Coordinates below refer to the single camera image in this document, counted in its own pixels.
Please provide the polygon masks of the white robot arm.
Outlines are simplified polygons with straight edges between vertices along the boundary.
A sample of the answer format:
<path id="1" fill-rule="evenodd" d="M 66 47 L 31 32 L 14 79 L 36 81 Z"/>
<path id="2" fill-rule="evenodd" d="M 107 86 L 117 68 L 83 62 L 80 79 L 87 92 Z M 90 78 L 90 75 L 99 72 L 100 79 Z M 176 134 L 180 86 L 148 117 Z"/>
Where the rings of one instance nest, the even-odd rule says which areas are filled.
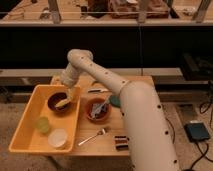
<path id="1" fill-rule="evenodd" d="M 89 50 L 72 49 L 61 83 L 72 88 L 87 72 L 120 100 L 134 171 L 181 171 L 169 128 L 155 88 L 130 81 L 93 62 Z"/>

